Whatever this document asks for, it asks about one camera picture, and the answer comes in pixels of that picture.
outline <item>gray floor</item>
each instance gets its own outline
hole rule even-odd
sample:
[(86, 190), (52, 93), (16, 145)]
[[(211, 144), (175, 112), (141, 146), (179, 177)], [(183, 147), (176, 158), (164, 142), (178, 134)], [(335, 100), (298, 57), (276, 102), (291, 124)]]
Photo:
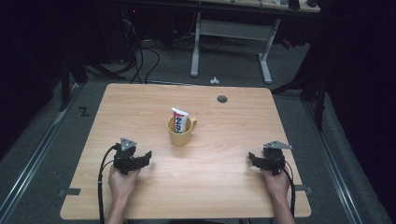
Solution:
[[(144, 43), (147, 47), (153, 44), (154, 42)], [(161, 59), (148, 80), (150, 83), (212, 85), (210, 80), (216, 77), (219, 80), (217, 85), (220, 86), (274, 89), (292, 81), (309, 50), (308, 45), (290, 50), (273, 45), (268, 58), (273, 84), (265, 85), (257, 59), (257, 53), (262, 46), (262, 42), (247, 43), (232, 39), (219, 46), (217, 42), (207, 40), (202, 45), (199, 76), (192, 78), (191, 41), (177, 42), (172, 48), (158, 43), (151, 49), (159, 53)], [(156, 63), (157, 56), (148, 50), (143, 50), (143, 53), (144, 64), (140, 76), (144, 79), (144, 75)], [(121, 67), (116, 63), (106, 66), (113, 70)], [(134, 72), (133, 68), (123, 75), (129, 81)], [(15, 183), (18, 183), (20, 176), (24, 176), (23, 169), (29, 165), (29, 160), (35, 156), (37, 149), (43, 153), (43, 160), (33, 166), (36, 169), (31, 171), (32, 178), (27, 178), (26, 189), (20, 190), (21, 194), (13, 201), (15, 203), (6, 204), (9, 206), (3, 203), (1, 211), (6, 211), (5, 214), (8, 215), (2, 214), (0, 220), (4, 223), (97, 222), (62, 220), (59, 214), (64, 202), (62, 192), (71, 182), (105, 87), (112, 82), (116, 81), (107, 77), (90, 76), (86, 85), (73, 91), (74, 101), (63, 113), (58, 111), (61, 105), (60, 86), (54, 89), (54, 98), (35, 116), (0, 163), (0, 178), (3, 183), (0, 201), (9, 202), (10, 198), (7, 196), (12, 192)], [(319, 133), (311, 116), (311, 107), (315, 102), (301, 102), (298, 93), (298, 90), (286, 91), (274, 96), (285, 132), (294, 147), (293, 155), (307, 186), (308, 200), (312, 208), (312, 215), (297, 218), (297, 223), (391, 223), (353, 155), (332, 109), (331, 100), (326, 98), (324, 132)], [(81, 116), (81, 107), (87, 107), (88, 117)], [(40, 145), (55, 120), (60, 121), (55, 122), (59, 128), (47, 145)], [(336, 165), (335, 170), (331, 167), (332, 159)], [(348, 212), (350, 205), (352, 215)], [(268, 219), (252, 221), (268, 223)]]

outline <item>metal rail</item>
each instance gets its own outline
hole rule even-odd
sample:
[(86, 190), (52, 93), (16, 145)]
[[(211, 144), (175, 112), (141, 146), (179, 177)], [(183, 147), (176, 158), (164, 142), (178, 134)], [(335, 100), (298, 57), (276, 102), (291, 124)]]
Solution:
[(338, 169), (338, 166), (335, 162), (334, 157), (332, 156), (332, 152), (331, 152), (329, 145), (327, 144), (326, 138), (324, 137), (323, 132), (320, 132), (318, 130), (318, 126), (315, 123), (314, 108), (312, 108), (308, 102), (303, 102), (303, 106), (304, 106), (304, 110), (305, 110), (306, 114), (310, 117), (309, 121), (310, 121), (312, 127), (314, 128), (315, 133), (317, 134), (318, 140), (321, 144), (325, 164), (328, 168), (328, 171), (329, 171), (330, 177), (332, 178), (332, 182), (334, 183), (335, 189), (337, 190), (341, 204), (343, 205), (343, 207), (346, 211), (346, 216), (349, 220), (349, 223), (354, 223), (354, 224), (363, 223), (361, 221), (361, 216), (359, 214), (359, 211), (353, 202), (349, 188), (348, 188), (346, 182), (344, 181), (344, 178), (342, 177), (340, 170)]
[(41, 139), (41, 142), (36, 148), (32, 158), (28, 161), (27, 165), (21, 172), (7, 198), (3, 201), (0, 207), (0, 223), (7, 223), (8, 219), (11, 217), (12, 212), (20, 201), (23, 193), (26, 191), (27, 187), (35, 176), (35, 172), (49, 151), (51, 140), (58, 130), (61, 121), (64, 119), (64, 115), (67, 113), (69, 106), (76, 99), (81, 89), (82, 88), (79, 87), (78, 84), (73, 86), (70, 104), (68, 104), (68, 106), (63, 111), (59, 112), (58, 116), (55, 118), (55, 121), (52, 122), (46, 134)]

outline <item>desk leg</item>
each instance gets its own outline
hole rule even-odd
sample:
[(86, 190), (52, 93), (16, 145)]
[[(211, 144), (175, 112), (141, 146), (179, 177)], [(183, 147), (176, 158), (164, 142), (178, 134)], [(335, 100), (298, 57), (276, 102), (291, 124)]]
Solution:
[(277, 27), (279, 26), (279, 23), (280, 23), (280, 19), (275, 20), (274, 25), (270, 31), (269, 36), (268, 36), (267, 45), (265, 47), (264, 53), (259, 53), (260, 65), (262, 66), (262, 76), (264, 77), (265, 84), (272, 83), (270, 71), (268, 70), (267, 57), (268, 57), (268, 53), (270, 52), (272, 43), (274, 42), (274, 38), (275, 38)]
[(200, 32), (201, 32), (201, 12), (197, 12), (197, 22), (195, 25), (195, 44), (194, 44), (194, 52), (192, 53), (191, 73), (190, 73), (192, 77), (198, 76)]

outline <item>yellow mug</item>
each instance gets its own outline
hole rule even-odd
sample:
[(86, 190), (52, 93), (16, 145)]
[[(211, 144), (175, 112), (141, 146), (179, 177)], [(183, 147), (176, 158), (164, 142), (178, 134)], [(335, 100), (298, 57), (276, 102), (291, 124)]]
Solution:
[(196, 118), (187, 118), (186, 131), (184, 133), (175, 133), (175, 123), (174, 119), (169, 119), (168, 131), (171, 137), (171, 143), (177, 147), (183, 147), (190, 142), (191, 133), (194, 131), (197, 125)]

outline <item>desk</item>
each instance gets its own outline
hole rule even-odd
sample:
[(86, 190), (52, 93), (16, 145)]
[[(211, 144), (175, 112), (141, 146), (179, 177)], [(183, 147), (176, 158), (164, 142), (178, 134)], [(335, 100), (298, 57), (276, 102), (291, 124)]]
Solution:
[[(228, 98), (218, 102), (219, 95)], [(184, 147), (170, 143), (167, 121), (171, 107), (198, 120)], [(143, 168), (125, 217), (221, 218), (273, 217), (270, 196), (260, 170), (248, 153), (262, 155), (262, 145), (288, 143), (274, 99), (264, 88), (110, 84), (83, 149), (71, 189), (61, 211), (64, 219), (98, 219), (97, 175), (107, 149), (127, 137), (137, 142), (136, 156), (152, 150)], [(112, 160), (110, 153), (107, 160)], [(301, 185), (292, 152), (284, 150)], [(111, 194), (104, 171), (104, 206)], [(304, 191), (296, 192), (295, 216), (311, 209)]]
[[(230, 1), (230, 0), (202, 0), (199, 3), (207, 2), (207, 3), (220, 3), (220, 4), (228, 4), (237, 7), (255, 7), (255, 8), (270, 8), (270, 9), (278, 9), (278, 10), (291, 10), (287, 5), (277, 5), (273, 0), (239, 0), (239, 1)], [(313, 12), (319, 13), (320, 8), (309, 7), (306, 1), (300, 0), (300, 9), (298, 11), (301, 12)], [(267, 57), (270, 52), (270, 48), (274, 41), (277, 27), (280, 23), (280, 19), (275, 19), (274, 24), (262, 26), (262, 25), (253, 25), (253, 24), (245, 24), (245, 23), (237, 23), (237, 22), (226, 22), (226, 21), (212, 21), (212, 20), (201, 20), (201, 13), (197, 14), (197, 20), (195, 25), (195, 44), (194, 50), (192, 53), (191, 60), (191, 76), (198, 76), (198, 67), (199, 67), (199, 41), (200, 35), (217, 35), (217, 36), (225, 36), (232, 38), (245, 38), (245, 39), (254, 39), (265, 41), (266, 45), (263, 48), (263, 52), (259, 53), (259, 62), (262, 68), (262, 76), (264, 78), (264, 82), (266, 84), (271, 84), (272, 79), (270, 75), (270, 71), (268, 69)]]

